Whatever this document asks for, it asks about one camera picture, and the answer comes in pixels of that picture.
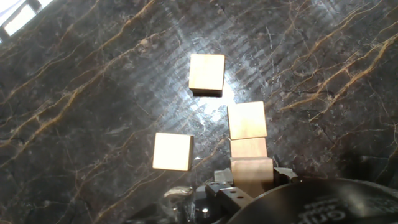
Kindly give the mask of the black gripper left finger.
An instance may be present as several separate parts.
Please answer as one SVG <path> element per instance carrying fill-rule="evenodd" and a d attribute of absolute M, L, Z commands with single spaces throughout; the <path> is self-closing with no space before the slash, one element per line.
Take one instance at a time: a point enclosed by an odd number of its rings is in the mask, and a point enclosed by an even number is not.
<path fill-rule="evenodd" d="M 252 197 L 234 185 L 230 168 L 214 171 L 214 181 L 205 185 L 206 196 L 230 217 L 252 202 Z"/>

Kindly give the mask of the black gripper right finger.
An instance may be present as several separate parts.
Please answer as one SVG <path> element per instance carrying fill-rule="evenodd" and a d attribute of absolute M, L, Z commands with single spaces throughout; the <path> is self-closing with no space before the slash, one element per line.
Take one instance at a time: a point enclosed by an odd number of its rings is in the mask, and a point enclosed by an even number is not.
<path fill-rule="evenodd" d="M 276 187 L 298 182 L 298 175 L 289 168 L 275 167 L 274 168 L 274 185 Z"/>

